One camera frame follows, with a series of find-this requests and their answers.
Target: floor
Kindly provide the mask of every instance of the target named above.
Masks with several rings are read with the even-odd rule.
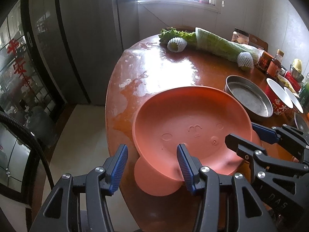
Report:
[[[54,182],[64,173],[73,176],[89,173],[103,165],[109,157],[105,108],[90,105],[77,105],[67,121],[50,161]],[[42,203],[50,193],[45,181]],[[106,197],[109,214],[115,231],[133,232],[139,227],[132,217],[120,190],[112,197]],[[85,195],[81,196],[81,210],[86,210]]]

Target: screw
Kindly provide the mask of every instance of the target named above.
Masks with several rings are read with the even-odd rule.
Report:
[[[64,179],[64,180],[67,180],[68,178],[70,178],[70,174],[69,173],[65,173],[65,174],[62,175],[61,178]]]
[[[207,173],[210,171],[209,167],[201,167],[200,170],[203,172],[203,173]]]
[[[257,176],[258,176],[258,178],[263,179],[263,178],[265,178],[265,173],[260,171],[260,172],[257,173]]]
[[[104,171],[104,168],[103,168],[103,167],[97,167],[97,168],[95,168],[95,171],[96,171],[97,173],[101,173],[101,172]]]
[[[235,173],[234,176],[235,176],[236,179],[242,179],[243,178],[243,175],[241,173]]]

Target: sauce bottle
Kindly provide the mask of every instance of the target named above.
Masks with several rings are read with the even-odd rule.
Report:
[[[277,50],[277,54],[275,55],[275,57],[271,60],[270,65],[267,69],[266,72],[266,76],[272,79],[276,79],[280,70],[281,70],[281,62],[282,62],[282,58],[283,58],[283,51],[281,50]]]

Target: table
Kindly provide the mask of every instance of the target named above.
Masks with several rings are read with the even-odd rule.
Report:
[[[144,193],[134,179],[134,165],[139,154],[132,139],[132,121],[138,107],[152,95],[171,88],[203,85],[223,90],[229,75],[245,77],[262,90],[265,75],[254,68],[241,71],[236,63],[186,48],[169,52],[159,45],[157,35],[146,38],[124,51],[109,81],[106,98],[106,130],[110,155],[119,144],[128,146],[129,157],[120,184],[123,198],[139,227],[146,232],[192,231],[200,197],[191,196],[185,186],[177,192],[157,197]],[[272,116],[262,124],[268,127],[289,123],[284,114]],[[270,156],[291,160],[279,145],[263,143]],[[250,179],[248,164],[239,170]]]

